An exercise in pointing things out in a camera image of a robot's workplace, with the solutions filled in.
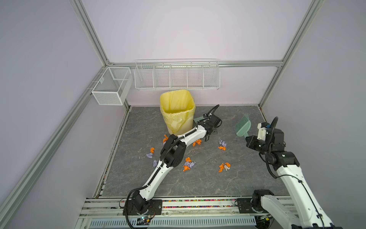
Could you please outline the green hand brush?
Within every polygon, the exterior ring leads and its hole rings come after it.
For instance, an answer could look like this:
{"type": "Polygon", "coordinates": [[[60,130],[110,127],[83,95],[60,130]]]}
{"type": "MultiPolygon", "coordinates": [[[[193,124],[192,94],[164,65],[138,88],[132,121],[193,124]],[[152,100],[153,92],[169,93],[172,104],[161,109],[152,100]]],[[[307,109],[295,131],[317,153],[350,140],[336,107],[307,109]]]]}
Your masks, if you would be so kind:
{"type": "Polygon", "coordinates": [[[241,120],[235,125],[234,129],[238,137],[248,137],[251,128],[251,121],[249,115],[245,114],[241,120]]]}

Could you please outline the green plastic dustpan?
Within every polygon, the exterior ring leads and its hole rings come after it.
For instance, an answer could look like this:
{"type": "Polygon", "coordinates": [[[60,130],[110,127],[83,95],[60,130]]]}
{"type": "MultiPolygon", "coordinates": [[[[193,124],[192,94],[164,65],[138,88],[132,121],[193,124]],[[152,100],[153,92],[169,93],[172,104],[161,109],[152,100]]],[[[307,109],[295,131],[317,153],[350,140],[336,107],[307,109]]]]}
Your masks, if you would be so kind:
{"type": "Polygon", "coordinates": [[[195,122],[195,123],[198,123],[200,120],[202,120],[202,119],[204,119],[204,117],[203,116],[200,116],[200,117],[197,117],[197,118],[194,118],[193,119],[193,121],[195,122]]]}

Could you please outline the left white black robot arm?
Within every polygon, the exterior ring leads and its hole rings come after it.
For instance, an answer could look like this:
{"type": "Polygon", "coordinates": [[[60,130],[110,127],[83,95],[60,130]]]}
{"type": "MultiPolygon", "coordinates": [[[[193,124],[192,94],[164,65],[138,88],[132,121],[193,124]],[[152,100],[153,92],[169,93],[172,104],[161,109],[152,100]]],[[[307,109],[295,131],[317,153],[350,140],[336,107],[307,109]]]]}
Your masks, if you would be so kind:
{"type": "Polygon", "coordinates": [[[139,214],[146,213],[150,207],[158,187],[173,169],[178,167],[184,159],[186,148],[195,141],[204,138],[206,141],[209,136],[219,128],[222,120],[215,114],[209,113],[204,115],[195,126],[182,135],[170,135],[163,149],[161,150],[160,160],[157,163],[151,176],[147,179],[141,188],[133,189],[125,204],[136,209],[139,214]]]}

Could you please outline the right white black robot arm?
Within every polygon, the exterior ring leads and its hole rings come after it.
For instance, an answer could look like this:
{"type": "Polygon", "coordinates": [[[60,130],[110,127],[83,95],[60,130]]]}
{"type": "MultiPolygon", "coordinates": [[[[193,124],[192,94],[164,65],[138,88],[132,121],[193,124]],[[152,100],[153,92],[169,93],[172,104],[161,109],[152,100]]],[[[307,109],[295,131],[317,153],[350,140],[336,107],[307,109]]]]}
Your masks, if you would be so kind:
{"type": "Polygon", "coordinates": [[[275,179],[285,184],[296,213],[290,212],[272,192],[257,190],[253,208],[267,211],[284,229],[335,229],[312,193],[294,153],[286,151],[280,129],[262,127],[258,135],[246,136],[246,146],[263,155],[266,168],[275,179]]]}

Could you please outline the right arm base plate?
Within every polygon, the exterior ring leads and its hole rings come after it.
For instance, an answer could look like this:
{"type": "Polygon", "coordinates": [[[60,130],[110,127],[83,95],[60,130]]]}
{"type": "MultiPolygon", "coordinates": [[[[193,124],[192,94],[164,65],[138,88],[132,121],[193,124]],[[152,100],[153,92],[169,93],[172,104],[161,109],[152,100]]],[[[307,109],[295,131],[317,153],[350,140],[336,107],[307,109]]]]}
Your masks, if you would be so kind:
{"type": "Polygon", "coordinates": [[[257,214],[269,214],[260,205],[253,203],[252,198],[237,198],[234,201],[234,205],[238,208],[240,214],[244,213],[257,213],[257,214]]]}

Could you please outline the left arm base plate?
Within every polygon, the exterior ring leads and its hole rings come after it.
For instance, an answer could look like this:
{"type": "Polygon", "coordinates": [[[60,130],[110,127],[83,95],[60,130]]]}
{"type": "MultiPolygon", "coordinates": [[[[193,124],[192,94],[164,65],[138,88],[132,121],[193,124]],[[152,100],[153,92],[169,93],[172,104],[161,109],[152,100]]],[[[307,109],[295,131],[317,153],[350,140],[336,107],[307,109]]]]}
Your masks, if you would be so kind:
{"type": "Polygon", "coordinates": [[[134,204],[132,200],[127,201],[127,206],[124,206],[123,215],[161,215],[163,209],[162,199],[152,199],[143,204],[134,204]]]}

